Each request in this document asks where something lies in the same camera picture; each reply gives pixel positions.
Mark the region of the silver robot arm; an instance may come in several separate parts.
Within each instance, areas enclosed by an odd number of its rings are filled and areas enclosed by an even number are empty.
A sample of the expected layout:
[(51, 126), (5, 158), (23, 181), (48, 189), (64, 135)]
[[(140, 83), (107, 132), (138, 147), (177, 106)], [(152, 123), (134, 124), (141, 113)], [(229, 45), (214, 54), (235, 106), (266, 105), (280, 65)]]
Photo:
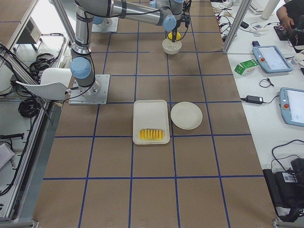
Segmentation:
[(96, 26), (98, 32), (110, 32), (115, 19), (128, 19), (161, 26), (172, 33), (172, 42), (178, 41), (177, 31), (181, 23), (188, 27), (190, 15), (184, 0), (152, 0), (149, 6), (126, 0), (77, 0), (76, 33), (72, 42), (70, 70), (78, 84), (79, 97), (89, 101), (99, 100), (101, 89), (108, 88), (97, 81), (91, 57), (91, 33)]

